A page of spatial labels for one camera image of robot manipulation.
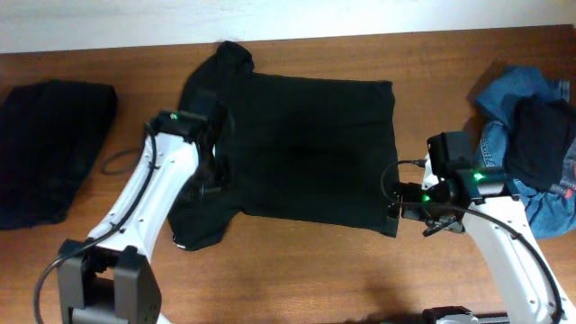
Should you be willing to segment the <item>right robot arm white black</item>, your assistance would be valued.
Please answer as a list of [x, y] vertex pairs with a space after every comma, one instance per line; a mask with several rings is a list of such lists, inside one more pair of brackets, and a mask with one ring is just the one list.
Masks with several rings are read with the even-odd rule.
[[446, 230], [466, 234], [490, 269], [505, 310], [475, 315], [464, 307], [438, 307], [426, 323], [573, 323], [575, 307], [563, 291], [529, 228], [512, 179], [501, 167], [477, 167], [467, 133], [442, 132], [427, 140], [427, 155], [412, 160], [421, 184], [397, 183], [384, 197], [401, 217], [426, 224], [424, 236]]

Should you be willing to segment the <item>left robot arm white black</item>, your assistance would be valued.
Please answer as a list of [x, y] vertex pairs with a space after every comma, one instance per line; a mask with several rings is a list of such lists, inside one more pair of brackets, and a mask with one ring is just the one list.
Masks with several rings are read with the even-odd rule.
[[113, 207], [86, 240], [66, 240], [58, 272], [65, 323], [165, 323], [151, 268], [158, 234], [177, 198], [199, 202], [230, 186], [215, 145], [229, 112], [214, 92], [195, 91], [186, 108], [145, 125], [141, 156]]

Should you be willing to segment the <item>black t-shirt with logo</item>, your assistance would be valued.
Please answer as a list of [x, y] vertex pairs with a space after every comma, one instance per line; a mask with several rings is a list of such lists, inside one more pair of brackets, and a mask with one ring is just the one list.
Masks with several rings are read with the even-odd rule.
[[329, 80], [257, 73], [251, 53], [223, 42], [186, 80], [217, 93], [229, 123], [216, 148], [230, 189], [199, 202], [181, 192], [168, 222], [174, 243], [195, 251], [219, 243], [245, 213], [372, 230], [395, 237], [399, 216], [383, 196], [399, 179], [387, 80]]

